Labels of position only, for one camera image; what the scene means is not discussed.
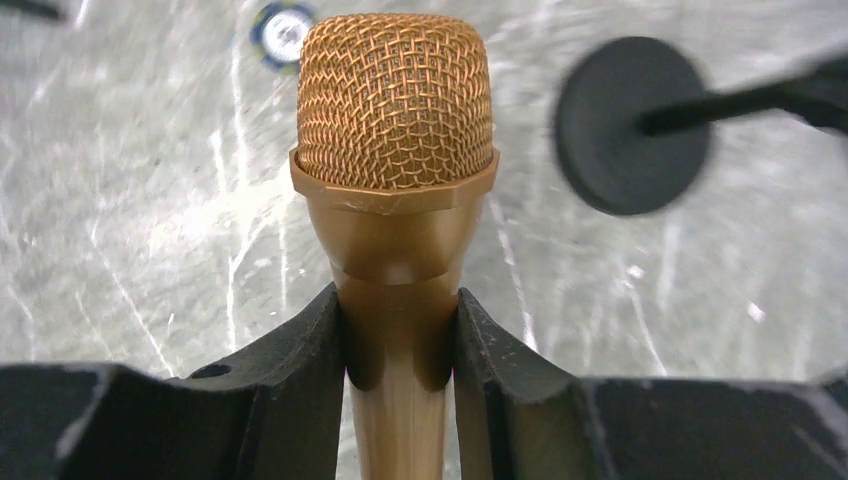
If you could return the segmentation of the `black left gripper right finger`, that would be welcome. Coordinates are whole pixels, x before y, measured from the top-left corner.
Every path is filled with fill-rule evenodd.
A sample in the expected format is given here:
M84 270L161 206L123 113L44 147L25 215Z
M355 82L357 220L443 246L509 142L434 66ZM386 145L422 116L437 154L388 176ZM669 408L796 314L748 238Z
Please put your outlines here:
M808 382L577 377L459 293L465 479L843 479L847 375Z

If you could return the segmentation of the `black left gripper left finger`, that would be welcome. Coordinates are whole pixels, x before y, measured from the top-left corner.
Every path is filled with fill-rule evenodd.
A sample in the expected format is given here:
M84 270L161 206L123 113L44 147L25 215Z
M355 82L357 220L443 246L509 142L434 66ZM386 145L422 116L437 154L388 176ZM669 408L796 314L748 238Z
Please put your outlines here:
M5 479L332 479L344 366L337 296L191 376L111 363L1 370Z

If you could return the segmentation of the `gold microphone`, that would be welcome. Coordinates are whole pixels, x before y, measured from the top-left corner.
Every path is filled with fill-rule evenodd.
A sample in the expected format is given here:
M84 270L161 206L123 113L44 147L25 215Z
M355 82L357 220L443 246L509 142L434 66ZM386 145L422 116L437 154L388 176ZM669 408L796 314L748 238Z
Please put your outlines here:
M293 186L326 252L365 479L439 479L465 254L499 162L484 42L441 15L306 36Z

